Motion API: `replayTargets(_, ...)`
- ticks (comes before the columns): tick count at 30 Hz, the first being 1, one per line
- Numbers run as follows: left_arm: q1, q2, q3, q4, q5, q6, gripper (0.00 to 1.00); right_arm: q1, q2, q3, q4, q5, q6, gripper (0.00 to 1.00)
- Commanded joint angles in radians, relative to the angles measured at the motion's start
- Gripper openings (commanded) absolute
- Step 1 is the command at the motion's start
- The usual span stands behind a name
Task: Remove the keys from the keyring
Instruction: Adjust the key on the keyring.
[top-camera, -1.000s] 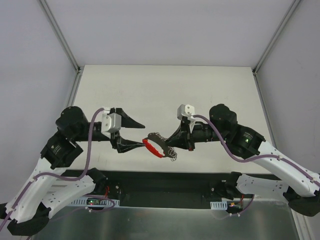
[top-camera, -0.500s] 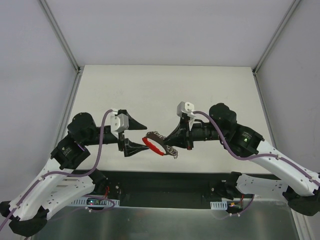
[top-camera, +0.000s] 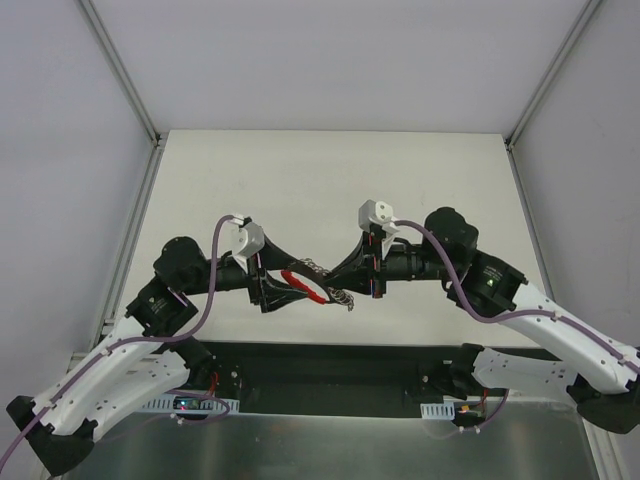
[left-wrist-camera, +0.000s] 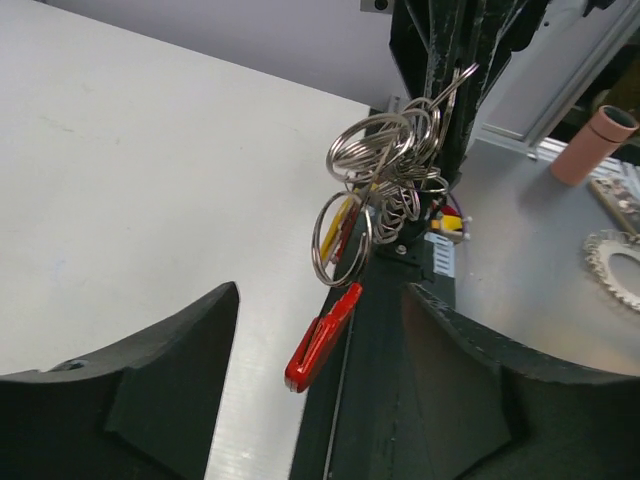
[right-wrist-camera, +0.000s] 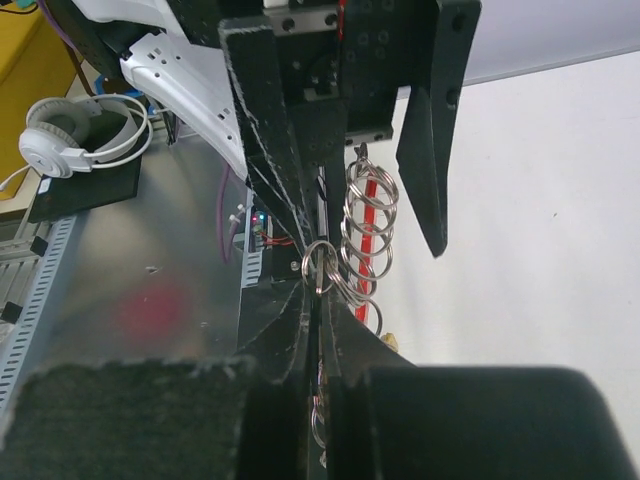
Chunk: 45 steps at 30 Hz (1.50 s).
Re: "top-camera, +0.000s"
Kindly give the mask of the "red handled key organizer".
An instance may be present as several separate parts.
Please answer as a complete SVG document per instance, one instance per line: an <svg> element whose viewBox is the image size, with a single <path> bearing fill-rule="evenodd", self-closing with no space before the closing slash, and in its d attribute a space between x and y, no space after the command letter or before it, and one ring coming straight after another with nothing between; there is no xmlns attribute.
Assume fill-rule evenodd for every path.
<svg viewBox="0 0 640 480"><path fill-rule="evenodd" d="M282 279L291 287L303 291L309 300L319 305L335 304L351 312L354 298L345 290L328 286L329 270L310 258L296 259L280 271Z"/></svg>

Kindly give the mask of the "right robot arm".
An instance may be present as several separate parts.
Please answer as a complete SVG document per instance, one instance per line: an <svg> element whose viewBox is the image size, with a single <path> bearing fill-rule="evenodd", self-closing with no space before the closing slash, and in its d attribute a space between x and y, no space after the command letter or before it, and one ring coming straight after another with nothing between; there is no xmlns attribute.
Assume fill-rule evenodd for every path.
<svg viewBox="0 0 640 480"><path fill-rule="evenodd" d="M392 281L439 281L474 320L509 328L551 354L540 360L464 344L429 379L446 395L514 390L576 409L591 424L627 434L639 424L639 350L589 326L505 261L477 247L479 232L451 207L424 224L399 220L384 202L359 210L362 240L326 276L329 287L384 296Z"/></svg>

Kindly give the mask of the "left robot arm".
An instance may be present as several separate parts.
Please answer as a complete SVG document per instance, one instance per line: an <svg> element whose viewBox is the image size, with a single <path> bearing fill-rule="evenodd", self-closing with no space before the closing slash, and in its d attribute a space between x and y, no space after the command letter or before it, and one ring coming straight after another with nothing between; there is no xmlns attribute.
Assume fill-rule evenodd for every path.
<svg viewBox="0 0 640 480"><path fill-rule="evenodd" d="M206 346L184 326L204 323L219 291L245 289L263 312L309 299L301 282L316 269L276 248L260 227L238 231L237 248L205 256L190 237L176 237L154 262L154 276L124 317L54 386L18 396L6 411L53 477L79 466L95 445L139 407L184 385L199 389L220 377Z"/></svg>

